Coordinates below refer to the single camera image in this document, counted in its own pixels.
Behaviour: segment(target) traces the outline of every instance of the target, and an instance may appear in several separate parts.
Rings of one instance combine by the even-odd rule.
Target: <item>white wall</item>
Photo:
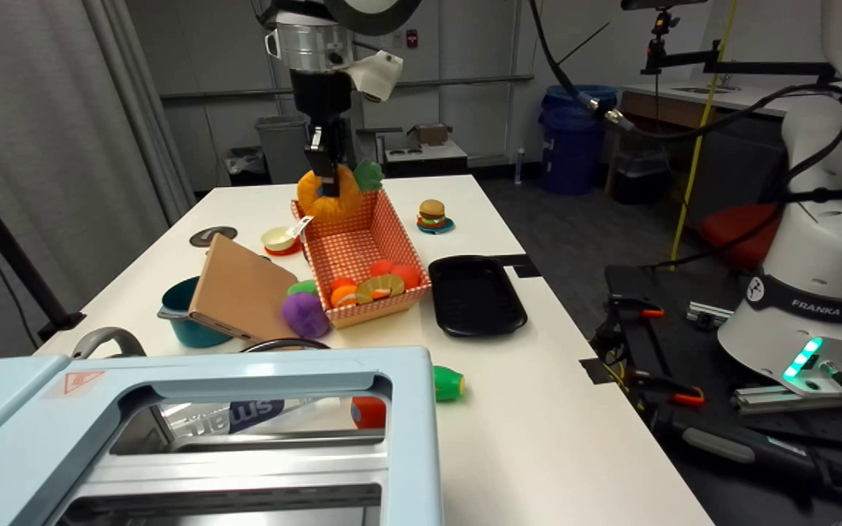
[[[819,57],[822,0],[740,0],[731,37],[734,57]],[[127,0],[161,92],[196,91],[269,91],[288,85],[259,50],[247,0]],[[655,11],[623,11],[620,0],[541,0],[551,50],[561,54],[595,25],[608,28],[575,53],[563,69],[575,81],[626,85],[640,75]],[[680,24],[665,50],[702,50],[719,32],[728,0],[678,6]],[[421,34],[418,50],[402,47],[402,32]],[[399,125],[444,119],[474,161],[507,161],[516,145],[529,158],[541,149],[537,106],[551,85],[537,53],[525,0],[423,0],[393,34],[361,37],[406,57],[402,81],[531,75],[506,85],[399,87],[385,106],[355,106],[361,125]],[[692,66],[668,66],[659,81],[694,81]],[[170,108],[174,138],[199,187],[222,182],[211,174],[227,145],[254,144],[254,119],[291,113],[291,106],[192,106]]]

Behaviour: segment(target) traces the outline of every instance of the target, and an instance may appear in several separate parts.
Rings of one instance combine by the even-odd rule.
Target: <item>orange basket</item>
[[[333,328],[351,328],[351,325],[361,325],[370,317],[408,309],[430,291],[430,278],[418,259],[412,238],[399,227],[399,220],[385,189],[364,193],[361,208],[364,211],[354,214],[354,217],[361,217],[364,222],[360,227],[344,230],[336,224],[311,222],[300,236],[322,306]],[[387,297],[355,304],[355,306],[330,306],[330,284],[336,278],[354,278],[355,284],[370,278],[367,265],[380,257],[418,265],[421,284],[406,290],[402,295],[387,295]]]

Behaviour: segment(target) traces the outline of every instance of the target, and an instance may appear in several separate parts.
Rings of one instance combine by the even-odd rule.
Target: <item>white table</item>
[[[471,174],[398,179],[385,189],[423,262],[446,253],[523,253]],[[187,236],[234,224],[257,249],[262,227],[288,222],[291,187],[225,187],[199,202],[86,306],[83,322],[53,335],[40,354],[66,354],[89,328],[127,328],[152,355],[200,354],[178,345],[155,317],[161,291],[199,275],[205,250]],[[452,233],[418,233],[421,198],[442,198]],[[278,259],[310,278],[303,257]],[[431,363],[466,377],[466,396],[439,407],[444,522],[709,522],[645,423],[613,386],[592,386],[577,360],[592,355],[547,281],[513,278],[529,325],[507,339],[458,341],[431,322],[431,300],[330,332],[333,347],[421,345]]]

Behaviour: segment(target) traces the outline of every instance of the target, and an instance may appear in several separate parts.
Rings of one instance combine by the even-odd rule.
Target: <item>floor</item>
[[[506,171],[475,179],[585,335],[605,317],[605,265],[643,265],[668,253],[675,217],[656,205],[620,205],[601,189],[554,196],[534,174],[523,187]]]

